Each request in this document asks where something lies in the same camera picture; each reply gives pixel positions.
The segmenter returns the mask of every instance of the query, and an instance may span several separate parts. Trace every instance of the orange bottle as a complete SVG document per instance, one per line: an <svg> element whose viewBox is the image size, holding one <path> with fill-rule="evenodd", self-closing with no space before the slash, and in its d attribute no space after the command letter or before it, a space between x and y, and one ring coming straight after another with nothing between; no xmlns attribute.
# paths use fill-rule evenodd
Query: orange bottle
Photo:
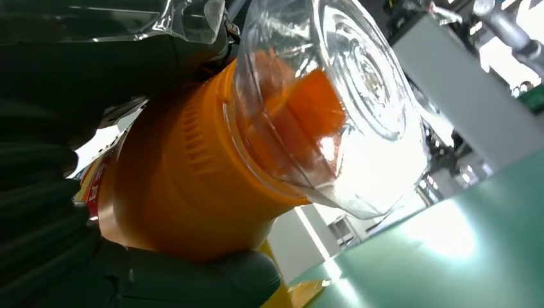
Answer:
<svg viewBox="0 0 544 308"><path fill-rule="evenodd" d="M154 98L89 169L79 197L106 238L210 261L259 247L295 206L371 218L418 182L420 117L368 13L324 1L316 17L315 1L283 2L254 1L237 61Z"/></svg>

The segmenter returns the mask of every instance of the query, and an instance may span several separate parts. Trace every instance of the white wall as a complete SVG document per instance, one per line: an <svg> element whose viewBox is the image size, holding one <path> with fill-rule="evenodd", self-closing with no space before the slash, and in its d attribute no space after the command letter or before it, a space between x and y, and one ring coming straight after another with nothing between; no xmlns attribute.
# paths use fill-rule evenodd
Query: white wall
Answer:
<svg viewBox="0 0 544 308"><path fill-rule="evenodd" d="M376 218L376 219L361 220L359 218L353 217L352 215L346 213L346 211L341 209L327 207L325 205L320 205L320 204L315 204L315 206L327 225L330 225L333 221L338 219L340 216L346 215L348 222L352 225L353 230L355 231L355 233L359 236L361 240L368 237L368 233L366 232L366 229L373 226L377 221L380 221L381 219L381 218Z"/></svg>
<svg viewBox="0 0 544 308"><path fill-rule="evenodd" d="M287 284L340 251L313 205L280 216L268 235L268 242Z"/></svg>

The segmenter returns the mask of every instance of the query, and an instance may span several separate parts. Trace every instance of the metal pipe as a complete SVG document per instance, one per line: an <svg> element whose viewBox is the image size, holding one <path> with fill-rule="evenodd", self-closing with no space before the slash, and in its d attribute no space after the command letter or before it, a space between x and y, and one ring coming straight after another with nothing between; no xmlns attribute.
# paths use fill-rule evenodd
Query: metal pipe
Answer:
<svg viewBox="0 0 544 308"><path fill-rule="evenodd" d="M544 80L544 46L541 42L531 40L525 48L512 54L516 60L532 69L541 80Z"/></svg>
<svg viewBox="0 0 544 308"><path fill-rule="evenodd" d="M531 38L506 14L496 0L476 0L473 12L504 44L513 51L525 48Z"/></svg>

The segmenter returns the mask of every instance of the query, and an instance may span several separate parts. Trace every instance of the transparent plastic cup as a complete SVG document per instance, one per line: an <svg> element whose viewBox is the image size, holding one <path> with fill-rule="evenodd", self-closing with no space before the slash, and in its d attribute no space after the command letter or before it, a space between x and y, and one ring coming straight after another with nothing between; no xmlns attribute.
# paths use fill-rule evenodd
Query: transparent plastic cup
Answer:
<svg viewBox="0 0 544 308"><path fill-rule="evenodd" d="M268 176L359 218L387 214L428 166L415 102L359 3L252 2L228 121Z"/></svg>

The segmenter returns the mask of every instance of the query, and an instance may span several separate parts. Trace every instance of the green table surface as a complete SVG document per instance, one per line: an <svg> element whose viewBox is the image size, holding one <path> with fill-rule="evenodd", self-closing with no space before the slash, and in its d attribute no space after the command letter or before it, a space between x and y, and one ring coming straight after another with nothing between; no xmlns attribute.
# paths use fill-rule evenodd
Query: green table surface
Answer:
<svg viewBox="0 0 544 308"><path fill-rule="evenodd" d="M318 307L544 307L544 151L316 266Z"/></svg>

